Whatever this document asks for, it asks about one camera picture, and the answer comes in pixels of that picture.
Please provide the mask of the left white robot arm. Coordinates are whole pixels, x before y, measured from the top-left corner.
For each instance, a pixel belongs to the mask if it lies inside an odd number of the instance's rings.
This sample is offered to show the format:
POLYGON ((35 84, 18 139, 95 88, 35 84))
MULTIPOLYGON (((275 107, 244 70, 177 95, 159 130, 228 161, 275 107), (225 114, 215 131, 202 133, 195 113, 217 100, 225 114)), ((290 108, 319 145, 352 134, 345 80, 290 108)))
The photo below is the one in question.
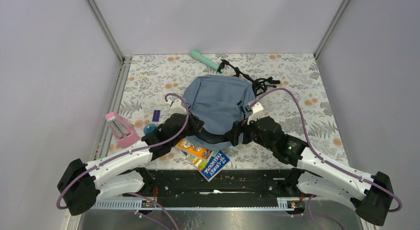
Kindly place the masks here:
POLYGON ((100 199, 128 192, 143 196, 152 193, 154 183, 134 169, 166 154, 183 138, 199 133, 204 122, 188 113, 175 113, 152 132, 122 151, 84 163, 70 162, 57 189, 58 209, 68 209, 73 216, 89 210, 100 199))

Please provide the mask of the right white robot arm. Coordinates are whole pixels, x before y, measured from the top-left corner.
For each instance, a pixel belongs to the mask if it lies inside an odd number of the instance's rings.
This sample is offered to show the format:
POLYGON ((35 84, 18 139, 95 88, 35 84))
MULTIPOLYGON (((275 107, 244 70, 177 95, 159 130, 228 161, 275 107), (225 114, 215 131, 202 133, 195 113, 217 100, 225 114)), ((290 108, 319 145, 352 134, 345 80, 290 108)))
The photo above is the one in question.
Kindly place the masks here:
POLYGON ((322 156, 312 151, 308 142, 284 133, 270 117, 236 121, 225 136, 234 145, 255 142, 270 150, 280 162, 292 165, 298 176, 284 182, 288 195, 302 192, 328 198, 349 207, 373 225, 384 225, 393 200, 387 174, 370 174, 322 156))

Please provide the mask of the blue grey backpack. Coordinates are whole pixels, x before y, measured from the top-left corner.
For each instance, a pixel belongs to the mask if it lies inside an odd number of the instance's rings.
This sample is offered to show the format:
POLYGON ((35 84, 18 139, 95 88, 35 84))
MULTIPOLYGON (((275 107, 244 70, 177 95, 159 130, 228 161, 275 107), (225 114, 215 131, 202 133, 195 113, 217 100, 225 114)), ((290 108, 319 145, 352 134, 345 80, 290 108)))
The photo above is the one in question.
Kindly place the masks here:
POLYGON ((188 136, 193 145, 212 151, 232 147, 224 134, 235 121, 249 117, 246 106, 255 100, 251 83, 235 76, 205 75, 194 79, 183 98, 189 111, 204 127, 200 135, 188 136))

